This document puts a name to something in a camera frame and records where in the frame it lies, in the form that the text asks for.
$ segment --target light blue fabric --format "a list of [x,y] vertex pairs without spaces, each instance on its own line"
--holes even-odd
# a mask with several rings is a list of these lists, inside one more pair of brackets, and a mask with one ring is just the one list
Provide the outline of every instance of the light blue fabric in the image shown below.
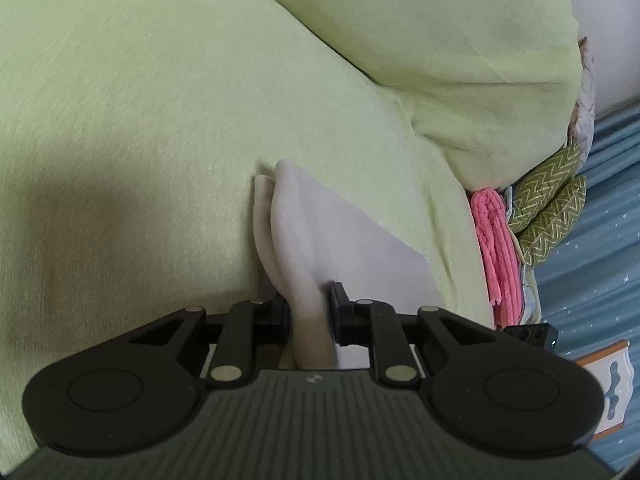
[[575,359],[619,340],[636,369],[625,427],[591,449],[615,469],[640,449],[640,105],[596,124],[587,201],[575,229],[536,268],[557,352]]

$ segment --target zigzag pattern cushion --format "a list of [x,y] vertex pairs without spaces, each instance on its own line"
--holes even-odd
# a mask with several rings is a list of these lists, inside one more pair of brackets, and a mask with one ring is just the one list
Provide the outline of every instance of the zigzag pattern cushion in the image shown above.
[[586,193],[586,177],[574,178],[518,237],[523,260],[528,267],[543,263],[574,228],[584,207]]
[[579,163],[580,146],[571,144],[527,173],[513,192],[509,227],[514,233],[523,231],[553,200],[558,190],[574,176]]

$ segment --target folded pink cloth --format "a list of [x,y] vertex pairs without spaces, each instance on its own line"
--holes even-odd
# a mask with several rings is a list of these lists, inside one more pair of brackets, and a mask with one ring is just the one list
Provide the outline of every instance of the folded pink cloth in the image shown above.
[[500,195],[490,188],[476,191],[471,197],[471,214],[476,223],[495,323],[501,327],[519,324],[522,316],[522,285]]

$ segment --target white cloth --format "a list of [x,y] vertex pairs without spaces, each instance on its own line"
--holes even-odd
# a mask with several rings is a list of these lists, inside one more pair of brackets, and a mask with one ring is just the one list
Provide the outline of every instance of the white cloth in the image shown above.
[[254,238],[267,276],[290,304],[300,368],[369,364],[366,350],[335,347],[331,282],[342,282],[352,300],[385,301],[398,313],[444,306],[424,256],[290,160],[277,164],[275,181],[255,178]]

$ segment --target green fabric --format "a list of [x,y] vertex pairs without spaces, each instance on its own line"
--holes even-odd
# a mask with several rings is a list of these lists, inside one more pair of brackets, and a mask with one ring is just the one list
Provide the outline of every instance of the green fabric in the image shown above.
[[0,0],[0,470],[53,360],[251,297],[251,179],[291,158],[493,322],[462,186],[397,102],[273,0]]
[[512,184],[566,142],[582,73],[569,0],[278,1],[387,86],[420,152],[439,146],[468,190]]
[[510,229],[516,234],[523,231],[574,176],[579,165],[580,146],[571,144],[529,172],[513,190]]
[[584,207],[586,193],[586,177],[574,178],[520,234],[518,241],[528,267],[543,263],[554,247],[571,232]]

